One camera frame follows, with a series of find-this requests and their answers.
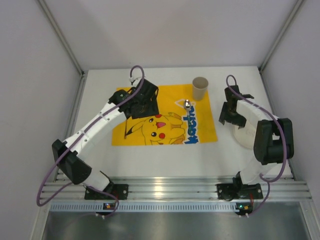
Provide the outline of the beige cup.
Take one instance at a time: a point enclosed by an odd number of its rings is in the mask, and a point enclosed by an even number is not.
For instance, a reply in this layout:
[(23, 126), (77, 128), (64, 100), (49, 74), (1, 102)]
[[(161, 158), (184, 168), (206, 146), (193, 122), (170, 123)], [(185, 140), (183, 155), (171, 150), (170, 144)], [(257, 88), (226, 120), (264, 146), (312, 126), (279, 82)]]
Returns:
[(204, 77), (196, 77), (192, 80), (192, 97), (196, 101), (201, 101), (207, 91), (209, 82)]

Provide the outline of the green handled silver spoon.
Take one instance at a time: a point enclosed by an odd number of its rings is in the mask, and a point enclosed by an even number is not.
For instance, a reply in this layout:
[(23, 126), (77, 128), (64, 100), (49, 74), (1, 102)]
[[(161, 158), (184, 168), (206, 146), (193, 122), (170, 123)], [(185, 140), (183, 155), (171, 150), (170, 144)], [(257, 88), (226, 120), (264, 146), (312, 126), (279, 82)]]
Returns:
[(191, 122), (191, 119), (190, 119), (191, 103), (189, 99), (186, 99), (184, 101), (184, 109), (186, 110), (187, 121), (190, 123)]

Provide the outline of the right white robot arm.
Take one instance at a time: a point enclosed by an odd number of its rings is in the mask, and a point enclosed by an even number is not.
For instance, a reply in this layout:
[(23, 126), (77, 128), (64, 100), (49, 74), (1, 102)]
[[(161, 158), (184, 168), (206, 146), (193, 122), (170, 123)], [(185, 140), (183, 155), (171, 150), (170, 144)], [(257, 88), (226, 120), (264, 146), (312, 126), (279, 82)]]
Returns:
[(222, 124), (234, 126), (233, 135), (253, 157), (238, 173), (243, 184), (272, 183), (283, 175), (294, 155), (293, 124), (257, 105), (253, 96), (241, 94), (237, 85), (224, 90), (226, 101), (219, 117)]

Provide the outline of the cream bear plate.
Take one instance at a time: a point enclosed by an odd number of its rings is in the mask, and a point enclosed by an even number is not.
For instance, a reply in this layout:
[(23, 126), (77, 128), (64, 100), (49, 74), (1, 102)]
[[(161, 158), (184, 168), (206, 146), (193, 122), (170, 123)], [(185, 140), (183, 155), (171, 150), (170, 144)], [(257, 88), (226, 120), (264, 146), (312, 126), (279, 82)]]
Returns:
[(233, 136), (241, 146), (252, 150), (254, 148), (256, 128), (250, 122), (246, 122), (245, 127), (234, 125)]

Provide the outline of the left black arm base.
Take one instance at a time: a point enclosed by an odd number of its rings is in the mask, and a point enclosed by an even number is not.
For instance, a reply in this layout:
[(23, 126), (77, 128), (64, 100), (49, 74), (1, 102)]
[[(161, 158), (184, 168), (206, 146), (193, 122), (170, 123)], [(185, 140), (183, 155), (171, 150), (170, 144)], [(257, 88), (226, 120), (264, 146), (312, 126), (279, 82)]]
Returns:
[[(110, 186), (107, 186), (104, 193), (108, 193), (113, 195), (118, 200), (126, 200), (129, 194), (129, 185), (128, 184), (118, 184), (113, 183)], [(113, 200), (113, 198), (109, 195), (105, 195), (104, 193), (100, 193), (92, 188), (86, 187), (84, 199), (85, 200)]]

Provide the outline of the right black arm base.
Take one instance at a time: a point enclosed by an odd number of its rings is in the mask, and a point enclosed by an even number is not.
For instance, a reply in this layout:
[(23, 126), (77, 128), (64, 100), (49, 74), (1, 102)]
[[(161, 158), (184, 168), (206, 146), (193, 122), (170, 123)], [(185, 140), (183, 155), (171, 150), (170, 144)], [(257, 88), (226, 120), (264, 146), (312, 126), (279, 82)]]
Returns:
[(232, 183), (219, 183), (216, 185), (219, 200), (262, 200), (263, 193), (259, 183), (243, 184), (240, 178), (234, 177)]

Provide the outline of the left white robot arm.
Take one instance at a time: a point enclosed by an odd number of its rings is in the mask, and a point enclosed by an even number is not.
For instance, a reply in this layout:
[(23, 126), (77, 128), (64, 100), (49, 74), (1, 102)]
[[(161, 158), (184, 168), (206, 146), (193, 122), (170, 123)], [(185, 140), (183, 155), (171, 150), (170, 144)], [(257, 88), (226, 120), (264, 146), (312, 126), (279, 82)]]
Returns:
[(112, 181), (101, 170), (90, 166), (86, 159), (91, 150), (117, 125), (127, 119), (140, 119), (159, 113), (159, 88), (148, 80), (139, 81), (129, 90), (116, 91), (101, 111), (74, 135), (52, 144), (58, 168), (74, 184), (106, 191)]

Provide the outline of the yellow Pikachu placemat cloth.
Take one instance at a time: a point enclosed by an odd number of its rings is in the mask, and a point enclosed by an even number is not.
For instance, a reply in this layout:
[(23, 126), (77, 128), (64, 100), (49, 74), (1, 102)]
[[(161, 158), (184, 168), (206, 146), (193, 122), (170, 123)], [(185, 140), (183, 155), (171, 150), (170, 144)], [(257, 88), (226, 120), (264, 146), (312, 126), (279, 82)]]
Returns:
[[(203, 144), (218, 141), (210, 97), (205, 93), (200, 101), (193, 99), (191, 84), (161, 85), (157, 96), (159, 114), (127, 120), (112, 131), (113, 146), (160, 146)], [(184, 108), (185, 100), (191, 104), (190, 122)]]

